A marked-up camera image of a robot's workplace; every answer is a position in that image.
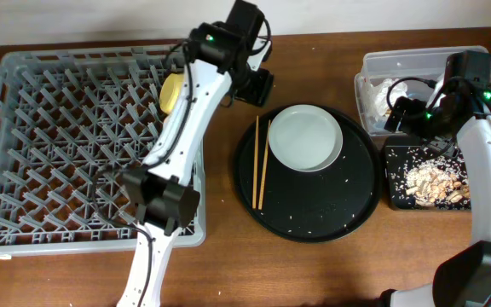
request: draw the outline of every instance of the gray grid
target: gray grid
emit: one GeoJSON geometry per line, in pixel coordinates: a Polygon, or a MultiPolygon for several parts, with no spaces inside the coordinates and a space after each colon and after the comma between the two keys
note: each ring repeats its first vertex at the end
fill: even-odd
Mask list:
{"type": "MultiPolygon", "coordinates": [[[[175,53],[165,67],[169,47],[5,56],[0,67],[0,246],[136,236],[98,218],[86,195],[102,166],[139,165],[159,136],[165,70],[180,71],[183,64],[175,53]]],[[[116,178],[105,175],[97,186],[101,210],[133,223],[135,208],[116,178]]],[[[197,222],[198,217],[182,236],[194,235],[197,222]]]]}

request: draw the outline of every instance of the green indicator light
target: green indicator light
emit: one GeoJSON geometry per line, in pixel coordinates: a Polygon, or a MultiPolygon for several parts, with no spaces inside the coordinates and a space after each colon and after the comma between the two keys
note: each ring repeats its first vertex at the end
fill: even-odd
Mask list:
{"type": "Polygon", "coordinates": [[[490,100],[491,99],[491,92],[484,92],[484,98],[486,98],[487,100],[490,100]]]}

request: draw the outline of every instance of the white wall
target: white wall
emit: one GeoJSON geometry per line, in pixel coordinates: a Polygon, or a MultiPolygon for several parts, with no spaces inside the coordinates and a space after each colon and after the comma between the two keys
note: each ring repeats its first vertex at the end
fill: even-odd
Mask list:
{"type": "MultiPolygon", "coordinates": [[[[491,0],[251,0],[274,34],[491,26],[491,0]]],[[[183,38],[234,0],[0,0],[0,44],[183,38]]]]}

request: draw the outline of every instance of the wooden table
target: wooden table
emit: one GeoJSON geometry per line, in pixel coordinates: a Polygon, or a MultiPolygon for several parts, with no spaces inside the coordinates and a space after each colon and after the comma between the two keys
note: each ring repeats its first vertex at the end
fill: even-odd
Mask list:
{"type": "MultiPolygon", "coordinates": [[[[153,44],[69,43],[0,47],[6,52],[153,44]]],[[[491,28],[364,32],[274,38],[266,63],[275,87],[266,108],[220,108],[205,135],[207,239],[176,249],[162,289],[165,306],[297,306],[375,298],[388,288],[429,283],[437,266],[468,246],[471,214],[392,211],[384,197],[352,235],[300,244],[270,234],[233,192],[230,159],[255,115],[298,101],[335,107],[358,120],[354,76],[367,52],[482,45],[491,28]]],[[[114,306],[133,252],[0,261],[0,306],[114,306]]]]}

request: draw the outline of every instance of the yellow object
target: yellow object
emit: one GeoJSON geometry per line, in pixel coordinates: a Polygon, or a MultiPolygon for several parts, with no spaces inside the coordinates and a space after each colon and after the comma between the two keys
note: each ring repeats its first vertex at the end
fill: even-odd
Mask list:
{"type": "Polygon", "coordinates": [[[171,110],[174,109],[179,93],[181,93],[184,78],[182,73],[172,73],[164,81],[160,91],[160,109],[162,112],[170,114],[171,110]]]}

